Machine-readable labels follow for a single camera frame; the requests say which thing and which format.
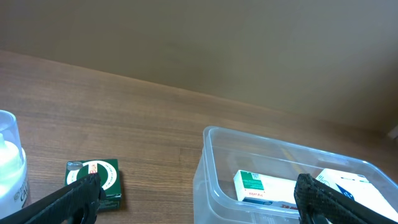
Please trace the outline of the white green medicine box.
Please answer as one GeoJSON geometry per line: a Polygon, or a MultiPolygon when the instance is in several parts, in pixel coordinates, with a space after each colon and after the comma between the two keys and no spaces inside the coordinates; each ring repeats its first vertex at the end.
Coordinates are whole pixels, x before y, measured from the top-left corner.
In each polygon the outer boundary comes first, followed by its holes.
{"type": "Polygon", "coordinates": [[[296,181],[238,170],[234,178],[240,202],[297,210],[294,189],[296,181]]]}

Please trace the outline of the small green square box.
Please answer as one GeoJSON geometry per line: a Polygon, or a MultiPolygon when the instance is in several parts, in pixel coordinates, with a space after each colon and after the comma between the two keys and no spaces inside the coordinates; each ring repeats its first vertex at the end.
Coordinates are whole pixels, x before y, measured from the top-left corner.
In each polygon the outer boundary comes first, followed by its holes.
{"type": "Polygon", "coordinates": [[[117,159],[68,161],[65,171],[65,185],[94,173],[99,173],[101,187],[106,194],[106,198],[100,202],[99,211],[105,212],[119,209],[122,200],[122,190],[117,159]]]}

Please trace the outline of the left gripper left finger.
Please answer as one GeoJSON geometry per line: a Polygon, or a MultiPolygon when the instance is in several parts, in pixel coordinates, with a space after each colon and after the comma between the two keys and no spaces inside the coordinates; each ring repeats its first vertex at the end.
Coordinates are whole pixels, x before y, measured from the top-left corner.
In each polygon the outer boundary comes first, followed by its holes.
{"type": "Polygon", "coordinates": [[[1,219],[1,224],[95,223],[105,198],[100,175],[88,174],[1,219]]]}

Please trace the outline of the white plaster box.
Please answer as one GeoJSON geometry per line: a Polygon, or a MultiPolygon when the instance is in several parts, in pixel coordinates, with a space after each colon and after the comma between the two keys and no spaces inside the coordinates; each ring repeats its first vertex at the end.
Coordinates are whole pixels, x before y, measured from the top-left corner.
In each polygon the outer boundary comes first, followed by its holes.
{"type": "Polygon", "coordinates": [[[346,197],[397,222],[397,212],[368,179],[359,174],[323,169],[316,179],[346,197]]]}

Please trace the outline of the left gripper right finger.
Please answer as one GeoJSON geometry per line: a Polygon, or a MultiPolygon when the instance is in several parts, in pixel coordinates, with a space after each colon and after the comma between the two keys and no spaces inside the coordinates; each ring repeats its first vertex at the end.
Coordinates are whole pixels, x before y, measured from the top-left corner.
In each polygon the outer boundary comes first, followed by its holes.
{"type": "Polygon", "coordinates": [[[294,199],[300,224],[397,224],[319,182],[310,174],[298,175],[294,199]]]}

